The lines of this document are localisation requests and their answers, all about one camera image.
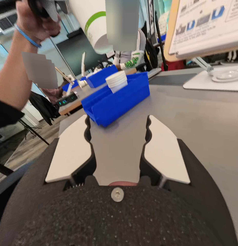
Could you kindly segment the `person's left black sleeve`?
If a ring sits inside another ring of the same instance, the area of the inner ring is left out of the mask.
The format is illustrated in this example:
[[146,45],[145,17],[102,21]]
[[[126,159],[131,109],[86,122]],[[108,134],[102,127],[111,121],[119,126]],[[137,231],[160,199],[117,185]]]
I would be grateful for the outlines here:
[[16,124],[24,113],[0,101],[0,128]]

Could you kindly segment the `black wall screen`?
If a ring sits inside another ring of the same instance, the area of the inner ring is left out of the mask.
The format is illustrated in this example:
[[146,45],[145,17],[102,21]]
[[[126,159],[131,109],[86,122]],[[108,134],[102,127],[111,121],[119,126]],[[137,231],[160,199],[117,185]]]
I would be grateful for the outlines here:
[[86,52],[84,60],[86,71],[99,65],[98,61],[102,62],[107,58],[105,54],[97,54],[94,51],[83,31],[70,39],[58,43],[56,46],[75,76],[81,74],[82,54],[84,52]]

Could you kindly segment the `stack of white paper cups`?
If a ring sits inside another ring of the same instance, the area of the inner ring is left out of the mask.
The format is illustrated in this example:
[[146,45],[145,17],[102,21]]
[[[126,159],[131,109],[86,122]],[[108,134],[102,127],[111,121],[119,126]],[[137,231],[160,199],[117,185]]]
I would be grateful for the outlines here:
[[108,76],[105,80],[113,94],[128,85],[127,76],[124,70]]

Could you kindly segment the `blue wristband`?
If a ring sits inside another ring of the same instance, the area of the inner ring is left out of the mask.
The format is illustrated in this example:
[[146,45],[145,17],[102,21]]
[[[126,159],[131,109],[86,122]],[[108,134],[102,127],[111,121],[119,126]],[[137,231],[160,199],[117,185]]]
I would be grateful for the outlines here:
[[17,24],[14,24],[15,29],[27,40],[29,41],[33,46],[36,48],[41,48],[41,44],[37,44],[34,40],[32,40],[28,35],[26,35]]

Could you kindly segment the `black jacket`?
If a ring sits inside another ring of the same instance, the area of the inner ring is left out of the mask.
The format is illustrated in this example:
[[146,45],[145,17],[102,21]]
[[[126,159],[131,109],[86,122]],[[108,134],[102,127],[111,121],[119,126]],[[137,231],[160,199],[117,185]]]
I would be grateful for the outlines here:
[[60,116],[59,109],[56,108],[46,97],[31,91],[30,103],[39,111],[43,119],[49,125]]

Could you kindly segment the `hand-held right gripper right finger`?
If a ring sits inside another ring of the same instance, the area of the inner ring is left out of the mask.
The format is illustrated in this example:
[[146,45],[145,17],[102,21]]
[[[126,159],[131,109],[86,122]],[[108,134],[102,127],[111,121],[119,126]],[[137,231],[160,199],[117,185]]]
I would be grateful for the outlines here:
[[152,186],[164,187],[167,181],[191,183],[176,135],[153,115],[147,117],[139,169]]

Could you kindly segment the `person's left forearm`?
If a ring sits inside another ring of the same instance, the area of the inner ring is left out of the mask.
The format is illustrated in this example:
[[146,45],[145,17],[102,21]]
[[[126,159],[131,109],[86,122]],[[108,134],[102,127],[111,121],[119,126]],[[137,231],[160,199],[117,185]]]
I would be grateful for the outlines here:
[[0,101],[21,111],[30,96],[32,81],[28,79],[22,52],[37,54],[38,48],[19,31],[15,31],[11,49],[0,71]]

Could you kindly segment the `white board stand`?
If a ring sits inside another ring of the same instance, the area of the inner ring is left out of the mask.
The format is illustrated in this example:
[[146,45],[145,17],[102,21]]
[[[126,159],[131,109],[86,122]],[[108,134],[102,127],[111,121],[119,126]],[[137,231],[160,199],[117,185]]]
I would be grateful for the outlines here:
[[238,92],[238,64],[213,67],[201,57],[195,57],[192,61],[204,71],[187,81],[184,89]]

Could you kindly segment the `white paper cup green band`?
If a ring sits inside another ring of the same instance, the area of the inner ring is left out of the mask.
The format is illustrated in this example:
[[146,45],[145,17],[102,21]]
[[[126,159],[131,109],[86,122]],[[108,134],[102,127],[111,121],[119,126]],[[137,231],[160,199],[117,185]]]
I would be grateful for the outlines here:
[[71,0],[72,12],[97,54],[113,50],[108,43],[105,0]]

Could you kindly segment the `black pole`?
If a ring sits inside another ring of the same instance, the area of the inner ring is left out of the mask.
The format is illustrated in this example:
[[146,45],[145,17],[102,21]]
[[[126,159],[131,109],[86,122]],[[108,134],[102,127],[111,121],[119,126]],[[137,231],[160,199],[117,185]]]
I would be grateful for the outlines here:
[[159,25],[158,25],[158,17],[157,17],[157,11],[154,11],[154,16],[155,16],[155,26],[156,26],[156,31],[157,31],[157,35],[158,35],[158,44],[155,45],[156,48],[160,48],[161,51],[161,57],[162,57],[162,61],[163,61],[163,68],[164,71],[168,70],[168,65],[166,63],[165,57],[164,57],[164,50],[163,50],[163,43],[162,43],[162,39],[161,39],[161,35],[160,35],[160,29],[159,29]]

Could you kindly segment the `ceiling air vent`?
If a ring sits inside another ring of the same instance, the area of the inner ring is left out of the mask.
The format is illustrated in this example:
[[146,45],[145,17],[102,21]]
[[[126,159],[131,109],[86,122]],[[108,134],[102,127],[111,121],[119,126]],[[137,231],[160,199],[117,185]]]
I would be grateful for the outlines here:
[[11,10],[0,14],[0,31],[1,33],[8,34],[14,30],[14,25],[17,21],[17,12],[16,10]]

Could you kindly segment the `black tripod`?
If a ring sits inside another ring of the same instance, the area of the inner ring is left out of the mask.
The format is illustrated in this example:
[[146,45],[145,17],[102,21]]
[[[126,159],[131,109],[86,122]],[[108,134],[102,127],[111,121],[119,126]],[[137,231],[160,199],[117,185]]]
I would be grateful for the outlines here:
[[40,140],[42,140],[45,144],[50,145],[42,136],[40,136],[34,129],[42,129],[39,127],[31,127],[27,123],[25,123],[22,119],[18,120],[22,126],[27,129],[33,136],[38,137]]

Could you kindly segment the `blue plastic bin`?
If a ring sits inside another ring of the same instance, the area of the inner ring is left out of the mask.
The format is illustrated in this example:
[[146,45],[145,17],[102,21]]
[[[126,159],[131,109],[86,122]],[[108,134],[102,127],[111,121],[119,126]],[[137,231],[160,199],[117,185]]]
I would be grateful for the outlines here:
[[102,84],[106,83],[106,78],[114,73],[117,73],[118,69],[115,65],[104,68],[89,77],[85,77],[85,81],[90,86],[90,88],[97,88]]
[[104,86],[81,100],[85,113],[98,126],[107,127],[150,96],[148,73],[127,75],[128,85],[112,93]]

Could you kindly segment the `wooden instruction board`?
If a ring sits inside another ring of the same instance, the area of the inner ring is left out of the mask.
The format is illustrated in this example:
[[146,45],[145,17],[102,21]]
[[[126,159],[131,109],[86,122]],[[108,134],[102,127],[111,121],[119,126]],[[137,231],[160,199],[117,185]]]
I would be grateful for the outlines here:
[[172,1],[164,56],[169,62],[238,50],[238,0]]

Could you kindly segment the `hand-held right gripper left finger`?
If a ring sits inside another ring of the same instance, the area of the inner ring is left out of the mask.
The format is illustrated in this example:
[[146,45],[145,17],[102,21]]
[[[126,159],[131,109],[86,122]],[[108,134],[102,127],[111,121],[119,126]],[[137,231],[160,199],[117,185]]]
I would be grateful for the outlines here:
[[84,185],[96,170],[96,157],[91,143],[90,118],[83,115],[59,136],[45,182],[69,181]]

